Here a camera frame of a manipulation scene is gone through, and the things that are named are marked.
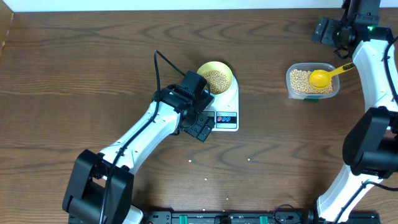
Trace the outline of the yellow measuring scoop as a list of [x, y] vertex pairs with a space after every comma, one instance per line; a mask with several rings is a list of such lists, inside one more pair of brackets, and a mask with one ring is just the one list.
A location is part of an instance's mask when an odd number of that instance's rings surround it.
[[326, 71], [326, 70], [314, 70], [309, 78], [308, 82], [310, 86], [314, 90], [324, 90], [328, 88], [329, 84], [332, 81], [332, 78], [334, 76], [337, 76], [339, 74], [345, 73], [355, 67], [355, 64], [353, 62], [347, 63], [346, 65], [343, 65], [341, 67], [336, 68], [333, 71]]

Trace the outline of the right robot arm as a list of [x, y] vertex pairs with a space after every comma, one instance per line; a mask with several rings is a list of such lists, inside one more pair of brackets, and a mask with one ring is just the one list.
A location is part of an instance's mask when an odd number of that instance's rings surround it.
[[340, 20], [320, 18], [313, 42], [347, 51], [358, 70], [365, 113], [345, 137], [344, 164], [329, 189], [319, 196], [303, 223], [358, 223], [352, 209], [372, 187], [397, 172], [397, 68], [390, 28], [379, 25], [379, 1], [345, 0]]

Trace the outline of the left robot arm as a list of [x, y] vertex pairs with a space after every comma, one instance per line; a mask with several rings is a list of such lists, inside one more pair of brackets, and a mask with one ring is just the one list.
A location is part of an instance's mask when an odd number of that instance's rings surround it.
[[134, 177], [152, 151], [170, 135], [185, 131], [203, 142], [215, 122], [203, 114], [214, 96], [201, 75], [189, 71], [181, 84], [157, 90], [146, 113], [112, 145], [76, 159], [62, 202], [75, 223], [140, 223], [131, 204]]

